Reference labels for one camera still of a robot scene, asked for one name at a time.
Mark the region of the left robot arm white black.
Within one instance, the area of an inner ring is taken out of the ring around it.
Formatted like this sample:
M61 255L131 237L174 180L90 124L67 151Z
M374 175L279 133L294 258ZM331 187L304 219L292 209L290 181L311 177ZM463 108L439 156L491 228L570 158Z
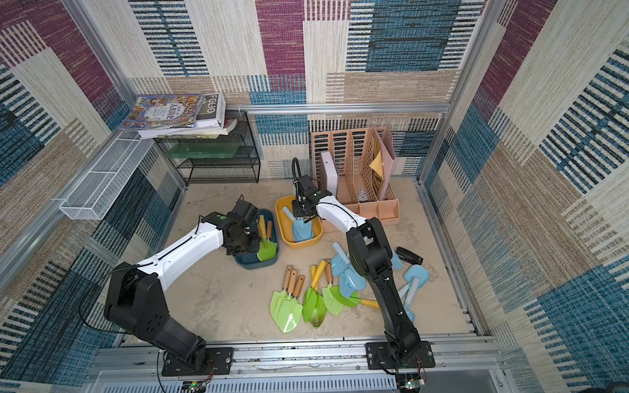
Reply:
M135 265L121 263L111 273L104 317L125 332L173 355L194 373L210 360L206 341L170 316L165 291L206 255L224 248L227 255L260 250L259 211L241 196L227 214L202 216L180 240Z

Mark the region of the stack of white books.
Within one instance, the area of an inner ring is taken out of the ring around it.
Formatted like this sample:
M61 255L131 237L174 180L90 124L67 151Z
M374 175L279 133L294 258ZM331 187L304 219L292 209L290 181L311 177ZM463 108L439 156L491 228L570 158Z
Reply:
M198 113L198 117L192 126L176 129L146 129L131 130L139 133L142 139L157 138L208 138L216 139L219 136L232 132L238 120L229 118L226 114L226 101L223 93L211 93L203 95L205 102Z

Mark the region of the white box in organizer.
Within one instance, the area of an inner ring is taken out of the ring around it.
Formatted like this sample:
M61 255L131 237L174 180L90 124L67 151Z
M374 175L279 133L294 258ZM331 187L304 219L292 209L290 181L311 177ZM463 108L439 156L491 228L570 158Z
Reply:
M337 196L338 173L334 164L334 158L330 151L323 151L321 157L321 181L323 188L334 197Z

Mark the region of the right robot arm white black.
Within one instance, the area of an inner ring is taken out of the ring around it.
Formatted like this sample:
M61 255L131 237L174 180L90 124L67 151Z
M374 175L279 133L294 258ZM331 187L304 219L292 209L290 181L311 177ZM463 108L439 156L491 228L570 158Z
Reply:
M435 365L428 342L406 314L395 286L392 249L379 219L364 217L345 208L331 192L317 188L308 175L293 175L298 218L320 217L346 235L349 260L358 275L370 285L381 310L388 342L386 358L397 367Z

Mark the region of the pink folder with yellow paper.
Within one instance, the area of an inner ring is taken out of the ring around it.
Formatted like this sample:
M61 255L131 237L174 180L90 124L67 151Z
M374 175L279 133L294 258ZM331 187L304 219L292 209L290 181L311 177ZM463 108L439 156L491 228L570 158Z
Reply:
M378 200L385 200L393 166L396 160L396 153L393 147L391 131L387 126L378 126L374 129L378 134L373 138L374 158L370 163L373 170L373 187L377 192Z

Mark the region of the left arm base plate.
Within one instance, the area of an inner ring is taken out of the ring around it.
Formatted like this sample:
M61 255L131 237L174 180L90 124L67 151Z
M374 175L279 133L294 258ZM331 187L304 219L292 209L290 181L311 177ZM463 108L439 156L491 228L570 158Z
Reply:
M234 358L233 347L206 347L184 359L166 352L161 375L163 377L228 375Z

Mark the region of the pink desk file organizer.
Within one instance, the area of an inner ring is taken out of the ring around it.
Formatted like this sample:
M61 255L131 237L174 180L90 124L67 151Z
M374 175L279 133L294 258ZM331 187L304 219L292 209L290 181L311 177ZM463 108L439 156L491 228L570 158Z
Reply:
M338 173L336 198L349 210L369 219L377 218L386 225L398 224L401 219L400 203L390 182L386 199L378 200L373 187L374 128L345 129L314 132L311 134L312 174L321 181L321 157L330 151Z

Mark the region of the colorful picture book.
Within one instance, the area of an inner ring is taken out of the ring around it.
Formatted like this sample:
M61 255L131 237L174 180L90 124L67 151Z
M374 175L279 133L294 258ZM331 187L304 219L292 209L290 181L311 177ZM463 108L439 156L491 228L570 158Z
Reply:
M122 121L124 130L176 129L192 126L201 110L203 95L139 95Z

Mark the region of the yellow storage tray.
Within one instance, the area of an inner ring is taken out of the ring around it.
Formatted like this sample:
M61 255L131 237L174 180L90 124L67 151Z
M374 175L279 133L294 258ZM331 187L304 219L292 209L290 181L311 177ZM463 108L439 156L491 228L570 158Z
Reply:
M293 238L293 221L291 221L288 216L286 216L283 212L284 207L287 207L290 210L293 208L292 201L294 199L294 195L283 196L282 198L278 199L278 201L276 201L275 203L275 212L278 219L277 227L280 230L282 239L289 248L298 250L305 247L314 246L316 243L318 243L323 235L324 229L321 218L317 217L316 219L311 221L313 237L303 242L295 242Z

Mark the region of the dark teal storage tray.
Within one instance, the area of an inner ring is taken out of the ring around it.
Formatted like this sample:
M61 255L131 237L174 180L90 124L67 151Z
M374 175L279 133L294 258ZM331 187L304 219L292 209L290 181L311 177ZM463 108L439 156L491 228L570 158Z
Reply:
M262 268L271 266L279 258L279 243L278 243L278 234L276 232L277 224L275 223L275 216L268 209L260 209L259 214L265 216L266 222L270 221L273 223L273 228L271 229L271 232L270 232L270 241L276 244L277 250L276 250L275 255L272 258L268 260L264 260L264 261L261 261L258 259L257 253L235 255L234 260L239 266L241 266L245 270L257 270L257 269L262 269Z

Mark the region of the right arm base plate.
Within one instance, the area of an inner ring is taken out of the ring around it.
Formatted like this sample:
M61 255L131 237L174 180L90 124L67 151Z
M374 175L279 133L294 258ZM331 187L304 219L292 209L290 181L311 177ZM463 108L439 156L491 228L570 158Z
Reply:
M402 368L434 368L436 361L431 344L422 341L408 349L393 350L387 342L367 342L365 352L370 370L393 372Z

